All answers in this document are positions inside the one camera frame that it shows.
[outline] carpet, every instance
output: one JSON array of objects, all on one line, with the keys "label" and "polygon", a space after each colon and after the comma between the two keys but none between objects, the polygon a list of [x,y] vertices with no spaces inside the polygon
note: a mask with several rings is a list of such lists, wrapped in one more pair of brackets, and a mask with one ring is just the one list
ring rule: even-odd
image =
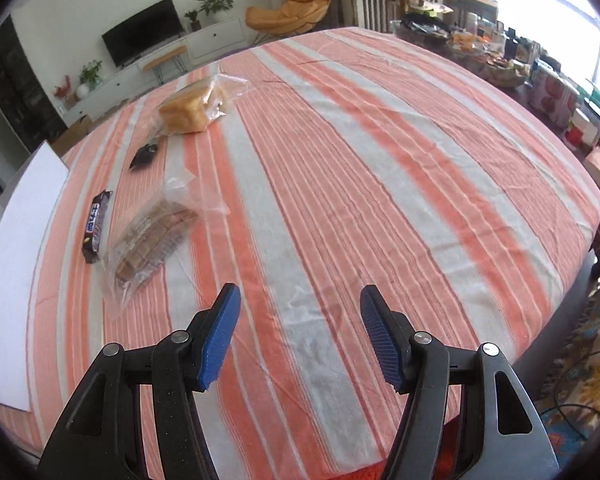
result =
[{"label": "carpet", "polygon": [[600,424],[600,288],[534,404],[563,467]]}]

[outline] plastic bag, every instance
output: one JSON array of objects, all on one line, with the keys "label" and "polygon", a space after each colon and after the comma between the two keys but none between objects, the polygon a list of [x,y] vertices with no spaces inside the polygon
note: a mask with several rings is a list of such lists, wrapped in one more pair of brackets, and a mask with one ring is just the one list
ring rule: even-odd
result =
[{"label": "plastic bag", "polygon": [[196,193],[194,179],[185,172],[155,189],[110,245],[102,260],[108,316],[122,313],[138,287],[188,237],[204,213],[228,213],[222,199],[209,190]]},{"label": "plastic bag", "polygon": [[156,108],[152,137],[203,132],[247,91],[246,79],[214,74],[194,81]]}]

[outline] blue gripper pad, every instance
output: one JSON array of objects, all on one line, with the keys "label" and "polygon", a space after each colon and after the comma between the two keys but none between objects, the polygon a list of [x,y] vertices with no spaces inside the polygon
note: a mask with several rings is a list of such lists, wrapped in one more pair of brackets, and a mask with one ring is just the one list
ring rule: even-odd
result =
[{"label": "blue gripper pad", "polygon": [[225,296],[220,305],[215,305],[216,318],[213,320],[202,347],[202,361],[198,369],[198,383],[203,390],[218,378],[224,356],[234,334],[240,315],[240,289],[236,286]]},{"label": "blue gripper pad", "polygon": [[404,381],[400,350],[382,321],[375,304],[364,293],[360,295],[360,315],[376,353],[384,380],[398,391]]}]

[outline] drawer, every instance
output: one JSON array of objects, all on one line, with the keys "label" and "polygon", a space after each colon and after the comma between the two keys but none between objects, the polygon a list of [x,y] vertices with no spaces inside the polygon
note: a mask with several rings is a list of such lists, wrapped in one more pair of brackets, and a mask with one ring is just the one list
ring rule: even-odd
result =
[{"label": "drawer", "polygon": [[244,41],[240,20],[229,20],[191,34],[188,38],[192,57],[203,57],[216,50]]}]

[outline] striped tablecloth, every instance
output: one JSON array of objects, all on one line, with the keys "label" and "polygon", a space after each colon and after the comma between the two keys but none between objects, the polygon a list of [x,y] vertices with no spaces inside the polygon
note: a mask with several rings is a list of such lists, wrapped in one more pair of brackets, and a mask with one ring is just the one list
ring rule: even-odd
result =
[{"label": "striped tablecloth", "polygon": [[[171,137],[127,168],[152,110],[210,71],[252,89],[208,132]],[[413,45],[355,28],[247,50],[119,111],[69,152],[30,300],[30,413],[0,420],[41,449],[105,342],[151,345],[224,282],[242,314],[219,381],[196,397],[221,479],[331,478],[387,456],[404,398],[358,311],[375,283],[444,343],[493,341],[515,360],[570,287],[600,192],[560,140],[508,97]],[[114,191],[104,245],[146,191],[183,169],[222,195],[117,319],[80,242],[91,199]],[[162,475],[148,388],[146,457]],[[458,413],[457,393],[448,416]]]}]

